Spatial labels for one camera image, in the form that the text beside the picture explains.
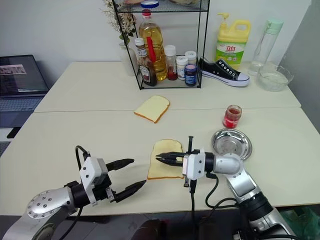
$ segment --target red jam jar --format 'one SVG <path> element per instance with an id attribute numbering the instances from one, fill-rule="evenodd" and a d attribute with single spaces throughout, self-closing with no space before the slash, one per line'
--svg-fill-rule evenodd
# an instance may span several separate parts
<path id="1" fill-rule="evenodd" d="M 237 105 L 230 105 L 225 111 L 223 125 L 228 129 L 234 129 L 241 117 L 242 109 Z"/>

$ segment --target green bottle cap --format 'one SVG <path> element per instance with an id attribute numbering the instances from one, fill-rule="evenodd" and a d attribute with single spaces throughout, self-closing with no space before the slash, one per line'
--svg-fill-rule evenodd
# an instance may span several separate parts
<path id="1" fill-rule="evenodd" d="M 268 34 L 278 34 L 283 26 L 284 22 L 277 19 L 268 19 L 266 21 L 266 32 Z"/>

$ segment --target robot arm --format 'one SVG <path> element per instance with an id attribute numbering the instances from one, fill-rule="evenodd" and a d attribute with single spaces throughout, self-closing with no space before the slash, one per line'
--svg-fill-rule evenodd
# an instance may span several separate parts
<path id="1" fill-rule="evenodd" d="M 182 157 L 183 163 L 176 157 Z M 181 166 L 186 178 L 196 181 L 211 173 L 223 174 L 239 207 L 246 213 L 251 228 L 263 235 L 293 235 L 286 221 L 278 210 L 270 205 L 252 177 L 246 172 L 241 158 L 228 153 L 216 156 L 203 149 L 192 152 L 168 152 L 157 155 L 157 160 L 171 166 Z"/>
<path id="2" fill-rule="evenodd" d="M 47 190 L 31 199 L 22 217 L 14 223 L 3 240 L 50 240 L 57 226 L 77 208 L 88 204 L 96 206 L 97 201 L 109 199 L 117 203 L 137 192 L 146 180 L 127 186 L 116 193 L 111 188 L 108 172 L 118 170 L 133 163 L 133 159 L 117 160 L 105 164 L 102 158 L 85 158 L 80 170 L 82 183 L 70 182 L 64 187 Z"/>

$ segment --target blue jar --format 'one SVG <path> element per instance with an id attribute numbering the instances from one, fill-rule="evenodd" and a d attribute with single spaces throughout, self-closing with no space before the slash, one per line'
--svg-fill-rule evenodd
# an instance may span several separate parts
<path id="1" fill-rule="evenodd" d="M 197 66 L 188 64 L 184 67 L 185 84 L 194 86 L 197 83 Z"/>

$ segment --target dried flower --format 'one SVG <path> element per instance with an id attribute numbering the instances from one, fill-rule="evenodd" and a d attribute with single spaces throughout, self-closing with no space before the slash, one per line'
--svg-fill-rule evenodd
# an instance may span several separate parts
<path id="1" fill-rule="evenodd" d="M 109 21 L 108 23 L 115 29 L 117 32 L 121 33 L 120 31 L 120 26 L 118 23 L 117 15 L 115 12 L 115 8 L 113 5 L 112 0 L 102 0 L 103 4 L 105 5 L 105 9 L 102 11 L 104 14 L 108 17 Z M 116 4 L 115 6 L 119 9 L 123 4 Z M 119 21 L 122 26 L 122 32 L 123 35 L 120 35 L 119 37 L 123 40 L 125 38 L 125 42 L 129 42 L 129 36 L 133 37 L 136 32 L 135 30 L 135 17 L 131 13 L 123 12 L 123 13 L 118 13 Z"/>

